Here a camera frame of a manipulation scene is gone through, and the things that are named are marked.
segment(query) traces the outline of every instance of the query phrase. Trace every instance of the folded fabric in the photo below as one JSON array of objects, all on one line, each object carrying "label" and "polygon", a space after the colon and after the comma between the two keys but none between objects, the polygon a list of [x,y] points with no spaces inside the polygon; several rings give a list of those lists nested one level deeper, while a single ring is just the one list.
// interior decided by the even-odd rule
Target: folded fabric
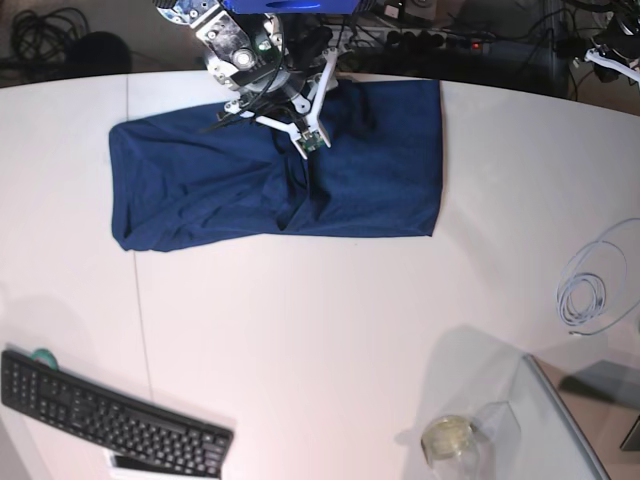
[{"label": "folded fabric", "polygon": [[286,134],[257,124],[202,133],[220,109],[112,129],[112,227],[122,248],[168,252],[260,233],[433,233],[442,193],[438,82],[341,82],[321,116],[333,145],[308,161]]}]

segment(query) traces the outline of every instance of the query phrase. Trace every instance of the white tabletop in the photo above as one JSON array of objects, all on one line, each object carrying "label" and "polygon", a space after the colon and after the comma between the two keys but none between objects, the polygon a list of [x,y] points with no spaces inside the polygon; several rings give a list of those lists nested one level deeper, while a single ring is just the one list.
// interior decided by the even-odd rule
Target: white tabletop
[{"label": "white tabletop", "polygon": [[[638,215],[640,119],[442,91],[433,238],[263,235],[137,254],[154,398],[234,428],[226,478],[425,478],[422,429],[500,398],[522,350],[567,371],[637,350],[631,321],[571,339],[554,288],[584,243]],[[228,95],[200,73],[137,76],[129,92],[132,118]]]},{"label": "white tabletop", "polygon": [[[68,370],[149,398],[134,256],[110,236],[107,133],[127,118],[126,87],[0,90],[0,345],[48,348]],[[108,478],[98,448],[0,413],[34,480]]]},{"label": "white tabletop", "polygon": [[[565,371],[637,364],[632,321],[571,339],[554,288],[584,243],[638,216],[640,119],[442,90],[433,238],[262,235],[136,255],[110,235],[110,127],[229,92],[206,72],[0,91],[0,339],[232,427],[225,480],[424,478],[422,429],[504,398],[522,351]],[[97,447],[0,412],[53,480],[106,478]]]}]

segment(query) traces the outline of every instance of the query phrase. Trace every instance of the black keyboard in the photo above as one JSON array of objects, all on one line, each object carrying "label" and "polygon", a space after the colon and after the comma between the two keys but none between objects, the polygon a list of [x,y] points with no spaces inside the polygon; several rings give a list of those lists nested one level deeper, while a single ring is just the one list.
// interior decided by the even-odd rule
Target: black keyboard
[{"label": "black keyboard", "polygon": [[168,473],[220,476],[233,432],[127,398],[13,351],[2,353],[2,403]]}]

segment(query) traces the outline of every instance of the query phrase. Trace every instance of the white cable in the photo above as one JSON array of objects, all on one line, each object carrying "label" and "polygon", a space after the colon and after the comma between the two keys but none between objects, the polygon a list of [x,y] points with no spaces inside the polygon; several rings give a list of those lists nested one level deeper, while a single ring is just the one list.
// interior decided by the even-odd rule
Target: white cable
[{"label": "white cable", "polygon": [[[640,218],[628,218],[627,220],[623,220],[607,228],[593,242],[590,242],[582,247],[564,267],[564,270],[560,275],[558,287],[556,288],[556,310],[558,316],[560,317],[560,320],[562,320],[565,325],[573,328],[580,327],[590,322],[591,320],[604,315],[609,311],[610,308],[615,305],[618,297],[624,291],[627,284],[628,273],[627,257],[625,257],[624,252],[622,251],[622,249],[620,249],[620,247],[606,241],[605,238],[614,230],[617,230],[621,226],[631,222],[640,222]],[[622,258],[622,262],[624,264],[624,274],[622,276],[621,284],[616,290],[615,295],[613,295],[613,298],[609,301],[607,301],[607,289],[604,280],[602,280],[601,277],[599,277],[595,273],[578,272],[580,267],[587,261],[589,256],[594,252],[594,250],[598,248],[612,249],[620,256],[620,258]],[[584,287],[586,287],[587,292],[591,296],[588,305],[583,308],[577,308],[573,301],[573,293],[578,287],[583,287],[583,290]],[[590,337],[592,335],[602,333],[625,318],[638,305],[640,305],[640,298],[631,306],[631,308],[629,308],[626,312],[624,312],[608,325],[592,332],[586,333],[571,330],[569,334],[581,337]]]}]

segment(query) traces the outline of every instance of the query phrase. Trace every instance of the blue robot part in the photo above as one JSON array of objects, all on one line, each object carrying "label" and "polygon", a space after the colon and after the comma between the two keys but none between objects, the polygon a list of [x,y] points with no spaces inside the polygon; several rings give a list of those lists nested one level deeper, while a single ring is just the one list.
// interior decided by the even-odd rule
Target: blue robot part
[{"label": "blue robot part", "polygon": [[360,0],[224,0],[235,13],[334,13],[350,14]]}]

